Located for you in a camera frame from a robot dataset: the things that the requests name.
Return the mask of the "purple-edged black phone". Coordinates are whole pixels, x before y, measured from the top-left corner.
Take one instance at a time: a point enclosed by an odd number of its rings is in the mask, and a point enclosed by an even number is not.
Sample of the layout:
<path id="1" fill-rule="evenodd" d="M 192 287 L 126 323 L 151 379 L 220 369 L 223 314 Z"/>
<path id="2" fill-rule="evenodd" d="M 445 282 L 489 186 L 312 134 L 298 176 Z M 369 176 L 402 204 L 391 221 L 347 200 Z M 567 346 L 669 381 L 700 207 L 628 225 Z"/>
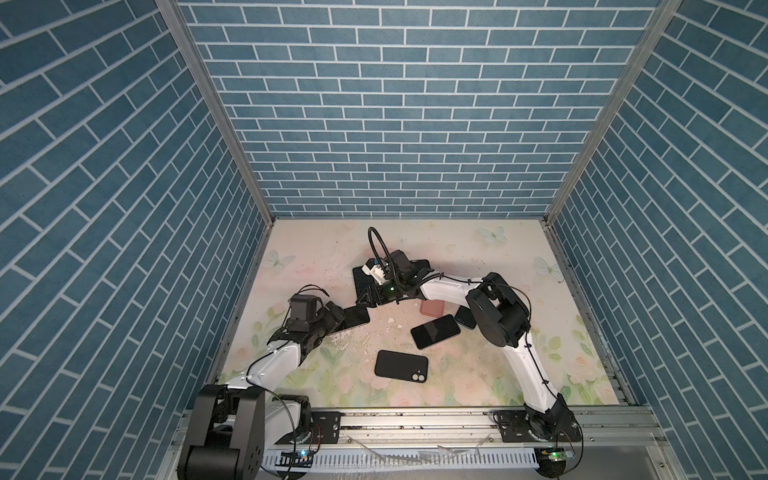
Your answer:
<path id="1" fill-rule="evenodd" d="M 362 305 L 356 305 L 343 310 L 344 319 L 339 325 L 339 331 L 366 325 L 370 322 L 368 309 Z"/>

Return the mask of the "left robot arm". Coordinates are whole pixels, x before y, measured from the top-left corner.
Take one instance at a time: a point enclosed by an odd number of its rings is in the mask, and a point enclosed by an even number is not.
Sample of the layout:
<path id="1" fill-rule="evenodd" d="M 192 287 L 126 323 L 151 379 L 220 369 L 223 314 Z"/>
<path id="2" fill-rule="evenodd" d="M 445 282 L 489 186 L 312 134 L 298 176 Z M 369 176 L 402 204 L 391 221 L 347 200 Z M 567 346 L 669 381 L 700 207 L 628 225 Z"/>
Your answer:
<path id="1" fill-rule="evenodd" d="M 176 469 L 179 479 L 254 479 L 266 450 L 280 440 L 294 447 L 312 431 L 305 396 L 279 396 L 274 389 L 323 340 L 369 321 L 363 308 L 297 293 L 267 351 L 226 384 L 198 393 Z"/>

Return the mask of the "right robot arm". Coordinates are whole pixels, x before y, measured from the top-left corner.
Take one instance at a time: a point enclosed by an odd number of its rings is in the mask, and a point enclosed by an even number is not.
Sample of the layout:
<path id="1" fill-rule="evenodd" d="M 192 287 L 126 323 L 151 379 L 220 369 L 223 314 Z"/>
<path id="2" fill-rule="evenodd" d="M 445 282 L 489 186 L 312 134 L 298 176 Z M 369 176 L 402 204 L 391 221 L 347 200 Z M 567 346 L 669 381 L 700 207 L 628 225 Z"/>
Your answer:
<path id="1" fill-rule="evenodd" d="M 500 348 L 523 394 L 528 428 L 543 441 L 581 440 L 574 413 L 550 381 L 532 342 L 530 300 L 491 272 L 480 278 L 454 277 L 409 260 L 397 250 L 388 260 L 371 258 L 353 269 L 357 303 L 377 308 L 405 300 L 436 300 L 470 314 L 490 344 Z"/>

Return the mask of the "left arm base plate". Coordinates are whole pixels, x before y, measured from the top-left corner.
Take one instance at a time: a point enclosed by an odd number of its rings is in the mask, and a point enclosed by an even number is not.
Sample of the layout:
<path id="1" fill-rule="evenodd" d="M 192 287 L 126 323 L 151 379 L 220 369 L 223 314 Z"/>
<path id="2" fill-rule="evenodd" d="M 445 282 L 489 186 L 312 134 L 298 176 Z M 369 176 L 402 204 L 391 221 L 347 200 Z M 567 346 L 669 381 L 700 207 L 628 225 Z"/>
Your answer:
<path id="1" fill-rule="evenodd" d="M 337 444 L 340 436 L 342 413 L 340 411 L 305 411 L 299 416 L 296 439 L 306 443 L 313 438 L 314 444 Z"/>

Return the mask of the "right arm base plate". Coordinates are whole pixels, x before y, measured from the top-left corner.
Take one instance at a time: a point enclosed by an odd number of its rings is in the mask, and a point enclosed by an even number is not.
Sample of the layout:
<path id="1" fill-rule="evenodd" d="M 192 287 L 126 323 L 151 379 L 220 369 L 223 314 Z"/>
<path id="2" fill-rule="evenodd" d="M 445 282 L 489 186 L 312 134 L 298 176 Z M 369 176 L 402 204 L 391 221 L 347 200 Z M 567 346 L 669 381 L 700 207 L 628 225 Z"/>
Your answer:
<path id="1" fill-rule="evenodd" d="M 489 417 L 504 443 L 576 443 L 583 439 L 575 415 L 568 407 L 554 406 L 545 413 L 524 406 L 522 409 L 495 410 Z"/>

